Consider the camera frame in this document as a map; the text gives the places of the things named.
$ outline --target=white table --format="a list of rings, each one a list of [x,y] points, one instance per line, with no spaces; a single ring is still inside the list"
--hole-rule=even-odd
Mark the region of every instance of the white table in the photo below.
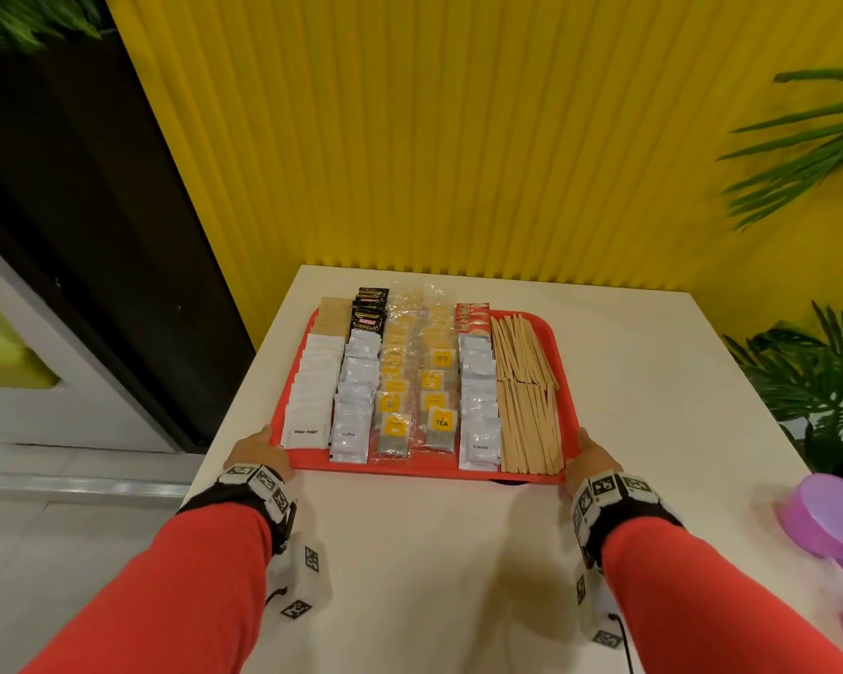
[[[270,420],[321,296],[400,277],[300,269],[191,491]],[[843,647],[830,568],[789,543],[771,509],[807,469],[688,294],[413,278],[454,289],[459,302],[545,319],[592,437]],[[296,528],[325,543],[333,601],[293,627],[264,627],[245,672],[627,670],[622,652],[586,643],[576,626],[580,554],[560,534],[567,512],[555,487],[317,472],[296,486]]]

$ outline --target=yellow wall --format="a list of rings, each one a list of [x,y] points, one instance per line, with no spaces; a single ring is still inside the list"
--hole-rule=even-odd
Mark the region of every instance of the yellow wall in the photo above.
[[[843,0],[109,0],[254,342],[301,263],[843,306],[843,172],[745,234],[726,132],[843,99]]]

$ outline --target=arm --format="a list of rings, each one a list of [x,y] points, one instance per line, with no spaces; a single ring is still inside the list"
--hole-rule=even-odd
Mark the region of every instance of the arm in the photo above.
[[[843,673],[843,652],[682,527],[630,520],[602,554],[647,672]]]
[[[23,672],[239,671],[259,635],[270,557],[253,509],[181,513]]]

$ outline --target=black panel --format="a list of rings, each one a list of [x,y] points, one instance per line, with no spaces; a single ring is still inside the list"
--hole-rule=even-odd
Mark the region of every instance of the black panel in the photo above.
[[[0,253],[206,451],[253,348],[118,34],[0,53]]]

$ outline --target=pink plastic cup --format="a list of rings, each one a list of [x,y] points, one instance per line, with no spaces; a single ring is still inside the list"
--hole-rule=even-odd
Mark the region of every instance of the pink plastic cup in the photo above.
[[[793,490],[780,524],[797,546],[843,568],[843,478],[815,473]]]

